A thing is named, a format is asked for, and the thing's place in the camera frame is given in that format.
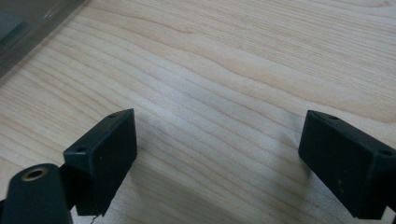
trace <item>wooden table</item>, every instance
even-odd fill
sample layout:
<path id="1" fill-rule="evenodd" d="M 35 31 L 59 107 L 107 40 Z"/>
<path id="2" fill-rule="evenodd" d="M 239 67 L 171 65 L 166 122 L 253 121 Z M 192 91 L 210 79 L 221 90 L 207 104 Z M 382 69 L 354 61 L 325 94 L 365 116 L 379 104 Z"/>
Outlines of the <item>wooden table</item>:
<path id="1" fill-rule="evenodd" d="M 0 196 L 132 107 L 139 154 L 94 223 L 366 223 L 297 148 L 308 109 L 396 147 L 395 43 L 395 1 L 88 1 L 0 79 Z"/>

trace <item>light wood tabletop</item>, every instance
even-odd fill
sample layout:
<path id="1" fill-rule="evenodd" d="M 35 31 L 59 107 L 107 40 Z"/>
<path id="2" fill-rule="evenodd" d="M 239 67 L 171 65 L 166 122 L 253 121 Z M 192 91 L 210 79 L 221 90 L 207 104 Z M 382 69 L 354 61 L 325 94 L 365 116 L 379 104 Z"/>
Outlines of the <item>light wood tabletop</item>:
<path id="1" fill-rule="evenodd" d="M 87 1 L 0 79 L 0 196 L 134 108 L 137 159 L 93 223 L 390 223 L 297 149 L 308 109 L 396 147 L 395 71 L 394 0 Z"/>

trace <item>screw hole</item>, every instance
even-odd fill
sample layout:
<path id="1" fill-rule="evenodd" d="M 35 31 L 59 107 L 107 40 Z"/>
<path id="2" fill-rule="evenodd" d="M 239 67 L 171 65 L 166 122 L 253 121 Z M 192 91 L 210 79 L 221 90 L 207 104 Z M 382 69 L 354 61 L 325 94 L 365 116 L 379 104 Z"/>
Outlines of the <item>screw hole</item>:
<path id="1" fill-rule="evenodd" d="M 87 148 L 85 148 L 85 147 L 78 147 L 77 149 L 76 149 L 76 152 L 84 152 L 84 151 L 86 151 L 87 150 Z"/>
<path id="2" fill-rule="evenodd" d="M 393 155 L 393 153 L 391 151 L 387 151 L 387 150 L 379 150 L 379 153 L 386 155 L 386 156 Z"/>
<path id="3" fill-rule="evenodd" d="M 46 175 L 47 172 L 48 170 L 45 167 L 36 168 L 26 172 L 26 174 L 22 176 L 22 180 L 23 181 L 37 180 L 38 178 L 41 178 L 42 176 Z"/>

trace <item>wood grain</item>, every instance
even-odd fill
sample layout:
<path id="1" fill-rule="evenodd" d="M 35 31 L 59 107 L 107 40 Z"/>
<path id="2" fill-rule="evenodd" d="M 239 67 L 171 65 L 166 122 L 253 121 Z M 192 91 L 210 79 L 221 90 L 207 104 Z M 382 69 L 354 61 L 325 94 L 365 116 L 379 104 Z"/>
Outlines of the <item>wood grain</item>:
<path id="1" fill-rule="evenodd" d="M 132 107 L 139 154 L 94 223 L 370 223 L 297 148 L 307 109 L 396 147 L 395 43 L 396 1 L 87 1 L 0 79 L 0 196 Z"/>

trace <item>wooden surface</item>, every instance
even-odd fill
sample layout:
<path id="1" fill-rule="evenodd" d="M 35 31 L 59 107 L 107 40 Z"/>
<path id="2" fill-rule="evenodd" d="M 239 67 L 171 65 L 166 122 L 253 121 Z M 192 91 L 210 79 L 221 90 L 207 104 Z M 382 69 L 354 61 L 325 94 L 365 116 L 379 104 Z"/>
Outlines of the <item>wooden surface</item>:
<path id="1" fill-rule="evenodd" d="M 366 223 L 297 148 L 307 109 L 396 147 L 395 71 L 393 0 L 86 2 L 0 79 L 0 196 L 132 107 L 139 154 L 94 223 Z"/>

